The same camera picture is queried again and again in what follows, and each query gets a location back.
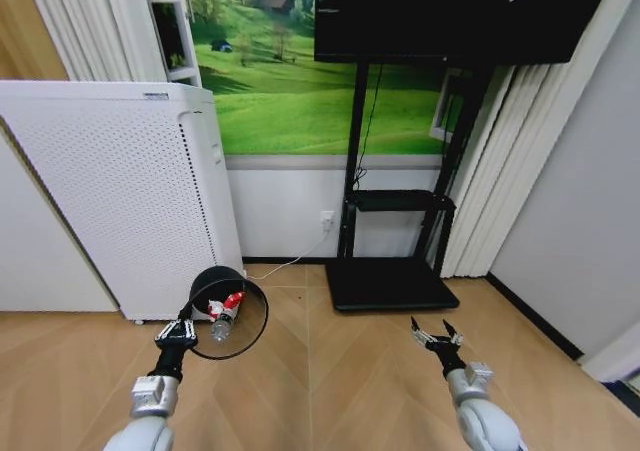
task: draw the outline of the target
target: white air purifier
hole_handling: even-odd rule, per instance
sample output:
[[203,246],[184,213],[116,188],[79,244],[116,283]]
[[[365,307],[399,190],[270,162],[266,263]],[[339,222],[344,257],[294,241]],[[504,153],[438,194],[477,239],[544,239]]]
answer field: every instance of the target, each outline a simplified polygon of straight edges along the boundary
[[208,267],[242,272],[210,91],[3,81],[0,115],[127,319],[175,318]]

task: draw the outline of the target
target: tv stand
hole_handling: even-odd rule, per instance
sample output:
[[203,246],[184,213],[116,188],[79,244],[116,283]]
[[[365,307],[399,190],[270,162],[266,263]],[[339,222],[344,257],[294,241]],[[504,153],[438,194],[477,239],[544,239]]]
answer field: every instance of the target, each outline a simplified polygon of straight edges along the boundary
[[[367,89],[369,63],[356,71],[347,169],[344,182],[338,259],[326,265],[333,306],[340,311],[380,311],[455,308],[460,302],[440,273],[453,223],[455,205],[447,196],[476,120],[493,67],[475,67],[436,186],[425,190],[356,190],[354,181]],[[422,211],[424,219],[413,255],[406,258],[354,258],[357,212]],[[442,226],[437,238],[433,268],[427,251],[439,213]]]

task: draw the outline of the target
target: wall outlet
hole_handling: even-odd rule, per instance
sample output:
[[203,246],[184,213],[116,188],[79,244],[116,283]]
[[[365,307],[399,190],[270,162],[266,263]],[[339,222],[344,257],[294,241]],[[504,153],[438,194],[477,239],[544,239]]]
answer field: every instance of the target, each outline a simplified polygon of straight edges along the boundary
[[330,231],[333,228],[333,211],[320,211],[320,222],[323,231]]

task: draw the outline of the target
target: white cable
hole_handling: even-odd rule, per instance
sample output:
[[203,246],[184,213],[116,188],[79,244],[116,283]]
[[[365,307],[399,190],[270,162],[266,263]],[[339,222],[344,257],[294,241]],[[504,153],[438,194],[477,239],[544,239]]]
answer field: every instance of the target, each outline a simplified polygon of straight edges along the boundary
[[314,249],[316,249],[318,246],[320,246],[320,244],[327,239],[327,236],[329,236],[329,231],[331,231],[330,229],[326,229],[322,232],[322,237],[320,238],[320,240],[315,243],[313,246],[311,246],[309,249],[307,249],[304,253],[302,253],[300,256],[298,256],[296,259],[294,259],[293,261],[289,261],[288,263],[284,263],[281,264],[280,266],[278,266],[276,269],[273,269],[271,271],[269,271],[267,274],[265,274],[264,276],[260,277],[260,278],[256,278],[255,276],[249,276],[249,278],[251,279],[255,279],[256,281],[260,281],[261,279],[265,279],[268,278],[269,276],[271,276],[273,273],[275,273],[276,271],[281,270],[282,268],[284,268],[285,266],[289,266],[290,264],[294,264],[297,263],[298,261],[300,261],[302,258],[304,258],[307,254],[309,254],[311,251],[313,251]]

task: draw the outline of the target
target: herringbone floor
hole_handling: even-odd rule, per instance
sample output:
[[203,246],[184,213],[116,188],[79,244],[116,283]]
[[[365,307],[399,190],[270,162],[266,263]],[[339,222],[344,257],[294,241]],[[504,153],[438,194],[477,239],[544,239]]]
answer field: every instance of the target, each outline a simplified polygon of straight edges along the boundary
[[[249,266],[262,275],[271,266]],[[408,314],[342,316],[321,266],[262,281],[271,316],[231,361],[188,354],[170,424],[176,450],[464,450],[435,356]],[[483,280],[453,280],[446,317],[463,358],[496,372],[492,399],[532,450],[636,450],[640,420],[587,377]],[[124,426],[129,389],[157,358],[160,325],[119,315],[0,315],[0,449],[96,450]]]

